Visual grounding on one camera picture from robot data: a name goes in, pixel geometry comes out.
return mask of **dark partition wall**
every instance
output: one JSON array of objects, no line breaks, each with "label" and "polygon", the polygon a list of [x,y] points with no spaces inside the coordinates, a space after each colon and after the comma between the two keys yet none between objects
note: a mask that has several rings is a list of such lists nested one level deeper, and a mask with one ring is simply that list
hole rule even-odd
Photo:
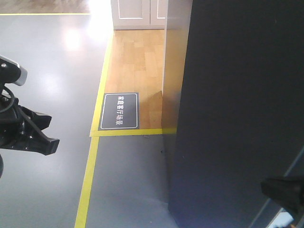
[{"label": "dark partition wall", "polygon": [[172,170],[192,0],[169,0],[163,84],[162,127],[168,173]]},{"label": "dark partition wall", "polygon": [[266,227],[279,207],[260,181],[290,170],[304,144],[304,2],[194,0],[180,98],[177,223]]}]

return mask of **wooden floor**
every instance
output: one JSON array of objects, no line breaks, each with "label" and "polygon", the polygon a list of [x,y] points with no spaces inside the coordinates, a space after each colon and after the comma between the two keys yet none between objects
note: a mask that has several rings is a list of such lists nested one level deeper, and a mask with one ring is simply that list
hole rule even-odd
[{"label": "wooden floor", "polygon": [[89,0],[0,0],[0,13],[90,13],[90,10]]},{"label": "wooden floor", "polygon": [[164,30],[114,32],[106,93],[138,92],[140,128],[161,128]]}]

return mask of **yellow tape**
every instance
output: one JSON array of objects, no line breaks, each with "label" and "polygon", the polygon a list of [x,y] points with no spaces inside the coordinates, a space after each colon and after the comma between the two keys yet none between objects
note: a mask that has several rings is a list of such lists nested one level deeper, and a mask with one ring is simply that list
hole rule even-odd
[{"label": "yellow tape", "polygon": [[85,177],[81,189],[78,211],[75,221],[75,228],[86,227],[86,217],[89,208],[90,195],[93,183],[93,175],[97,157],[99,137],[92,137],[89,156],[86,163]]},{"label": "yellow tape", "polygon": [[0,16],[91,15],[91,13],[0,13]]},{"label": "yellow tape", "polygon": [[149,134],[162,134],[162,129],[92,131],[90,136],[100,137],[100,136],[121,136],[121,135],[149,135]]},{"label": "yellow tape", "polygon": [[177,128],[164,128],[162,130],[163,134],[176,134]]},{"label": "yellow tape", "polygon": [[106,78],[108,76],[108,70],[109,70],[109,65],[110,65],[112,39],[113,39],[113,35],[110,37],[110,40],[108,42],[108,46],[106,48],[105,55],[104,55],[104,65],[103,65],[103,69],[101,72],[101,79],[100,79],[99,88],[98,88],[98,94],[97,94],[97,99],[96,99],[96,104],[95,104],[91,131],[98,131],[101,108],[102,108],[103,101],[104,101],[105,83],[106,83]]}]

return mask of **black sign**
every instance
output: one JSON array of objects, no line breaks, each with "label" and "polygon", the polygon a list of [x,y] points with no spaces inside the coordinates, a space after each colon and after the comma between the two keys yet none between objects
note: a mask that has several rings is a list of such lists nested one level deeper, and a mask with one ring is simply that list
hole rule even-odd
[{"label": "black sign", "polygon": [[139,129],[138,93],[104,94],[100,130]]}]

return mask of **gray floor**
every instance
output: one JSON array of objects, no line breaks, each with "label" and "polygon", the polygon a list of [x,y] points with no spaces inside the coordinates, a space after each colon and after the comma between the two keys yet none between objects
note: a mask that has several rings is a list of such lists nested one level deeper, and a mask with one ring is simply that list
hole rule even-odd
[{"label": "gray floor", "polygon": [[83,15],[0,16],[0,55],[28,70],[24,86],[8,87],[21,105],[51,115],[44,132],[60,139],[50,156],[0,151],[1,228],[74,227],[107,23]]},{"label": "gray floor", "polygon": [[101,137],[87,228],[177,228],[161,135]]}]

